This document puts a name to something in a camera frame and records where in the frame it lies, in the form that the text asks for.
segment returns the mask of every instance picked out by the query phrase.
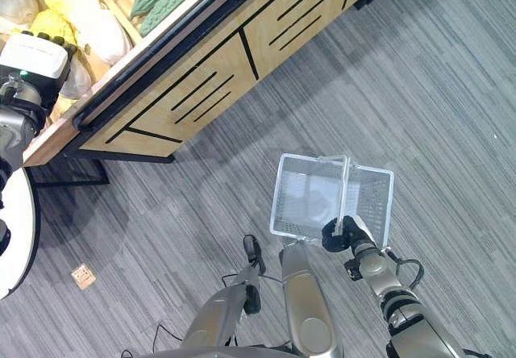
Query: striped carpet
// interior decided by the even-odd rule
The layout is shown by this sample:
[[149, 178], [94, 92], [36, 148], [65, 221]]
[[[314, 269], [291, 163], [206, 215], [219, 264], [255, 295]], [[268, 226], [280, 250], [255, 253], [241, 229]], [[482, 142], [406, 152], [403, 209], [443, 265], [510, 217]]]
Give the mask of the striped carpet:
[[[177, 153], [106, 162], [111, 185], [40, 191], [40, 249], [0, 302], [0, 356], [148, 353], [156, 324], [184, 335], [219, 277], [268, 233], [283, 152], [344, 153], [396, 174], [392, 247], [418, 257], [417, 295], [465, 348], [516, 356], [516, 0], [376, 0], [317, 35]], [[345, 254], [311, 248], [346, 356], [382, 357], [388, 333]], [[81, 263], [97, 281], [80, 291]], [[409, 281], [414, 270], [402, 274]], [[288, 339], [281, 287], [239, 342]], [[156, 349], [177, 342], [160, 334]]]

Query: small cardboard piece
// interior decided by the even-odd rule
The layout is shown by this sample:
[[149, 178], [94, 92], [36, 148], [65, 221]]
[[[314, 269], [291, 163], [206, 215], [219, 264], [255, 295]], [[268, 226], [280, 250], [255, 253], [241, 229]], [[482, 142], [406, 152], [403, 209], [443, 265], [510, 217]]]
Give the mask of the small cardboard piece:
[[97, 280], [93, 271], [86, 264], [81, 264], [73, 270], [72, 277], [80, 289], [88, 288]]

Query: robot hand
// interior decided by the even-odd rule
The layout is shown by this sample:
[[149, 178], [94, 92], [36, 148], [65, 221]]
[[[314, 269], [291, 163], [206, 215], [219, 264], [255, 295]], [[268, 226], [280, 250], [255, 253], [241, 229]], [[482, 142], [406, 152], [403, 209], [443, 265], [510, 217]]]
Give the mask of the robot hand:
[[322, 229], [322, 245], [329, 252], [351, 248], [354, 258], [345, 263], [353, 281], [365, 280], [388, 324], [388, 357], [460, 358], [463, 349], [438, 318], [397, 279], [393, 262], [377, 247], [359, 217], [343, 219], [343, 234], [333, 236], [337, 220]]

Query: wire basket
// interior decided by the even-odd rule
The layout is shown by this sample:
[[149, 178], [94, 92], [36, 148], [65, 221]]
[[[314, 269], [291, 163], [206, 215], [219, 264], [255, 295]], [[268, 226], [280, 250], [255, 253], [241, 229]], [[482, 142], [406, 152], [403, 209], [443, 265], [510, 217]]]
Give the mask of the wire basket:
[[389, 170], [354, 164], [347, 156], [283, 154], [274, 190], [270, 231], [321, 242], [321, 230], [344, 215], [359, 215], [377, 245], [387, 246], [394, 175]]

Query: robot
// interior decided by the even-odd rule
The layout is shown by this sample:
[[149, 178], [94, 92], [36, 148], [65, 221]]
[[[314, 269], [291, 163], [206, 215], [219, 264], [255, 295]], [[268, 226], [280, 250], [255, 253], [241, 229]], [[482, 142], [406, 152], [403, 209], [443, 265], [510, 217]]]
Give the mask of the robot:
[[[44, 127], [59, 90], [69, 73], [76, 49], [60, 37], [13, 35], [0, 56], [0, 201], [10, 175], [23, 164], [23, 151]], [[388, 254], [377, 246], [359, 217], [346, 216], [335, 235], [336, 220], [322, 229], [322, 245], [329, 252], [351, 249], [345, 267], [353, 281], [364, 280], [383, 314], [390, 333], [389, 358], [461, 358], [463, 349], [446, 327], [393, 272]], [[0, 257], [10, 230], [0, 220]], [[156, 353], [156, 358], [292, 356], [338, 358], [343, 346], [335, 331], [323, 292], [314, 275], [306, 243], [295, 241], [280, 253], [285, 308], [292, 347], [230, 347], [244, 311], [260, 311], [259, 277], [265, 274], [260, 245], [253, 235], [243, 238], [248, 264], [232, 284], [218, 291], [201, 308], [181, 347]]]

